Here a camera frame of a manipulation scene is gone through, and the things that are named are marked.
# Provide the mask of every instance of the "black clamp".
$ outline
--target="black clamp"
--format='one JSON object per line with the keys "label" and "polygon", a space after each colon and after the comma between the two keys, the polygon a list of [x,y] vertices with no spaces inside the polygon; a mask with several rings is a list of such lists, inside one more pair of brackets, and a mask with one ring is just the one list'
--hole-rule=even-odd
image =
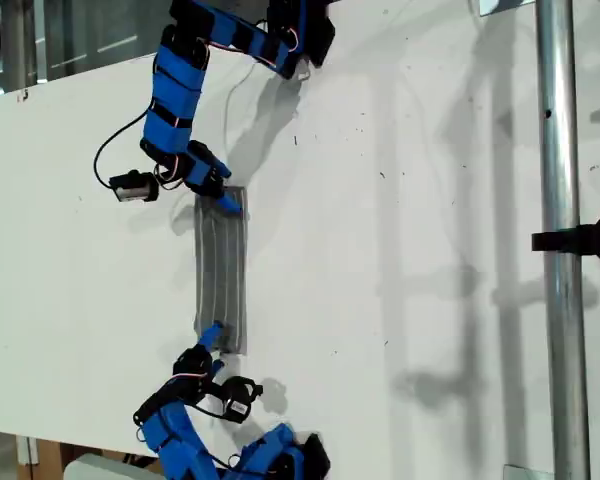
{"label": "black clamp", "polygon": [[557,232],[534,233],[531,245],[534,252],[597,255],[600,258],[600,220],[595,225],[578,225]]}

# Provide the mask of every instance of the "blue plastic part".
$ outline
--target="blue plastic part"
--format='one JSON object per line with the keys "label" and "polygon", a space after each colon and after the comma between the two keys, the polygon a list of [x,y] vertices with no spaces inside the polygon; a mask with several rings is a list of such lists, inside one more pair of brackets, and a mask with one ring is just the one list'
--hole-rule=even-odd
{"label": "blue plastic part", "polygon": [[240,204],[226,193],[217,200],[217,203],[229,213],[240,213],[242,211]]}
{"label": "blue plastic part", "polygon": [[144,423],[142,433],[147,446],[159,455],[166,478],[181,479],[187,472],[201,480],[220,478],[184,403],[162,407]]}
{"label": "blue plastic part", "polygon": [[158,48],[156,64],[166,70],[178,82],[192,90],[198,90],[202,85],[200,74],[202,73],[204,77],[204,72],[187,63],[186,60],[177,56],[164,45],[160,45],[160,48]]}
{"label": "blue plastic part", "polygon": [[162,72],[153,76],[153,97],[178,118],[193,118],[200,100],[200,90],[187,90]]}
{"label": "blue plastic part", "polygon": [[[286,453],[293,447],[293,431],[284,423],[281,423],[276,428],[264,434],[264,436],[256,442],[247,445],[240,453],[240,461],[236,465],[236,470],[248,470],[249,472],[264,475],[267,473],[271,464],[282,453]],[[302,457],[300,458],[300,470],[302,469]],[[239,480],[246,478],[248,474],[241,472],[227,472],[223,477],[224,480]],[[302,476],[294,476],[294,478],[302,479]]]}
{"label": "blue plastic part", "polygon": [[148,112],[144,122],[144,137],[163,152],[180,153],[187,148],[191,129],[174,128],[154,112]]}
{"label": "blue plastic part", "polygon": [[218,340],[218,337],[220,337],[222,328],[223,327],[221,323],[214,323],[211,327],[202,332],[202,335],[198,339],[198,345],[202,345],[207,349],[208,352],[210,352],[213,348],[213,344],[216,343],[216,340]]}

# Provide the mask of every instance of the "black cable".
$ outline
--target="black cable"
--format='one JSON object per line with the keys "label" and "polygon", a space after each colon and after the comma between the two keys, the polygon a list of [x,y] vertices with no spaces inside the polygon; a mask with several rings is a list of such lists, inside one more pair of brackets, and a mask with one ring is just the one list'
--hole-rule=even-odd
{"label": "black cable", "polygon": [[209,410],[205,410],[204,408],[200,408],[197,405],[191,405],[193,408],[198,410],[200,413],[204,413],[205,415],[209,415],[210,417],[217,418],[219,420],[224,420],[222,415],[218,415],[217,413],[210,412]]}
{"label": "black cable", "polygon": [[138,123],[140,120],[142,120],[145,115],[147,114],[147,112],[149,111],[149,109],[146,109],[144,112],[142,112],[142,115],[140,115],[138,118],[136,118],[135,120],[132,120],[131,122],[127,123],[124,127],[122,127],[120,130],[118,130],[116,133],[114,133],[113,135],[111,135],[109,138],[107,138],[107,140],[100,145],[100,148],[98,149],[98,151],[96,152],[96,156],[93,159],[93,173],[96,175],[96,178],[98,179],[98,181],[100,182],[100,185],[102,185],[104,188],[108,188],[109,190],[111,190],[111,185],[109,185],[108,183],[105,183],[102,178],[100,178],[100,174],[98,173],[98,159],[100,158],[100,154],[102,153],[102,150],[104,150],[104,148],[109,145],[109,143],[111,143],[111,141],[113,139],[115,139],[118,135],[120,135],[122,132],[124,132],[125,130],[127,130],[128,128],[133,127],[136,123]]}

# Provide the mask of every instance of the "robot finger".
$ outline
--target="robot finger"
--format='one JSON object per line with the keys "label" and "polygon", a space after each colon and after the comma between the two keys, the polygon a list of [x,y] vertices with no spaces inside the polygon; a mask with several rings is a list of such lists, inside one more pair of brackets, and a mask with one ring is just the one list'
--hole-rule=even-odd
{"label": "robot finger", "polygon": [[231,196],[227,195],[226,192],[222,197],[218,200],[218,205],[220,205],[223,209],[225,209],[229,213],[240,213],[242,212],[242,207],[240,204],[236,202]]}
{"label": "robot finger", "polygon": [[215,156],[213,157],[213,166],[222,178],[229,178],[231,176],[231,170],[229,170],[229,167],[218,160]]}

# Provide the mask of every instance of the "wire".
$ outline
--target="wire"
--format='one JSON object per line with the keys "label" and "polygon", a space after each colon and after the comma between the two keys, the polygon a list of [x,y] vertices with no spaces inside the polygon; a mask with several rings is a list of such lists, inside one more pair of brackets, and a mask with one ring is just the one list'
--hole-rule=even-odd
{"label": "wire", "polygon": [[224,420],[222,415],[218,415],[217,413],[210,412],[209,410],[205,410],[204,408],[200,408],[197,405],[191,405],[193,408],[198,410],[200,413],[204,413],[205,415],[209,415],[210,417],[217,418],[218,420]]}
{"label": "wire", "polygon": [[173,377],[171,377],[167,383],[176,378],[189,377],[189,378],[204,378],[206,377],[206,373],[176,373]]}
{"label": "wire", "polygon": [[114,140],[118,135],[120,135],[125,130],[133,127],[136,123],[138,123],[140,120],[142,120],[145,117],[145,115],[147,114],[148,111],[149,111],[149,109],[146,109],[144,112],[142,112],[142,114],[139,117],[137,117],[135,120],[132,120],[131,122],[127,123],[124,127],[122,127],[116,133],[114,133],[109,138],[107,138],[107,140],[102,145],[100,145],[100,148],[96,152],[96,156],[93,159],[93,173],[95,174],[96,178],[98,179],[98,182],[100,182],[100,184],[104,188],[107,188],[107,189],[111,190],[111,185],[109,185],[108,183],[105,183],[102,180],[102,178],[100,178],[100,174],[98,173],[98,159],[100,158],[100,154],[105,149],[105,147],[107,145],[109,145],[109,143],[111,143],[111,141]]}
{"label": "wire", "polygon": [[289,50],[289,53],[291,53],[291,52],[296,51],[296,49],[298,48],[298,45],[300,44],[300,41],[298,40],[298,34],[296,33],[296,31],[293,28],[289,27],[289,31],[293,34],[293,38],[296,39],[296,46]]}

